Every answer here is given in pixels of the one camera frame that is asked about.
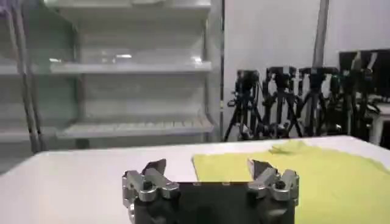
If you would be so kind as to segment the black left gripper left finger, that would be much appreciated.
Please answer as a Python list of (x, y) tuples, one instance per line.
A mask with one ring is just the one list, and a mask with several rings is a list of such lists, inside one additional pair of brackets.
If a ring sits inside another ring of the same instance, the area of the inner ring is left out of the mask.
[(151, 203), (158, 197), (172, 200), (180, 194), (180, 184), (164, 176), (166, 159), (150, 161), (144, 169), (127, 170), (122, 175), (122, 203), (130, 209), (135, 200)]

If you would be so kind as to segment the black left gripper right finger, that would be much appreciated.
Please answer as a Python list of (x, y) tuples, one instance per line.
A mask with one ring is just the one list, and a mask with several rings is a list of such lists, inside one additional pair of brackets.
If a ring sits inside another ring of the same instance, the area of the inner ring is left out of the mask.
[(299, 204), (299, 181), (298, 173), (291, 169), (286, 169), (280, 173), (278, 169), (268, 162), (248, 159), (252, 181), (247, 186), (257, 198), (270, 196), (275, 201), (292, 201)]

